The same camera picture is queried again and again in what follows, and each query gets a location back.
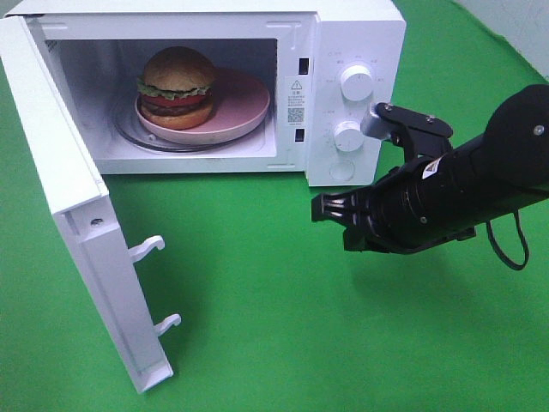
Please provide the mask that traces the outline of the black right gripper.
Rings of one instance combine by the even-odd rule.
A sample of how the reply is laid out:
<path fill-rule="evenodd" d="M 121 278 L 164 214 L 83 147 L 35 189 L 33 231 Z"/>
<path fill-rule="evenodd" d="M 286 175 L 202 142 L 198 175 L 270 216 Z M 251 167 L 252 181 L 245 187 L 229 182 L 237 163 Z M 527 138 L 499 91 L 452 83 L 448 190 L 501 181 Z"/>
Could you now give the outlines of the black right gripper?
<path fill-rule="evenodd" d="M 433 190 L 424 193 L 424 183 L 422 172 L 416 171 L 356 191 L 321 193 L 311 200 L 311 220 L 346 226 L 345 251 L 412 254 L 474 237 L 474 224 L 450 221 L 450 206 L 428 207 L 442 196 Z"/>

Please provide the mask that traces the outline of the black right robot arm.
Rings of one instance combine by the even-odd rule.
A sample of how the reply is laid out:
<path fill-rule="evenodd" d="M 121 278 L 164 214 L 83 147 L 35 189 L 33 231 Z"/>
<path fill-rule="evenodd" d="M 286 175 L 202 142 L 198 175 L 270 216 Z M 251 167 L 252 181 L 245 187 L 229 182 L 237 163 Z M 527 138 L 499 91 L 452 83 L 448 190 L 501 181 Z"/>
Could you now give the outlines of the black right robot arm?
<path fill-rule="evenodd" d="M 405 162 L 374 185 L 317 195 L 313 221 L 344 227 L 348 251 L 411 254 L 548 197 L 548 87 L 509 97 L 485 130 L 453 147 L 444 121 L 389 103 L 373 130 L 402 147 Z"/>

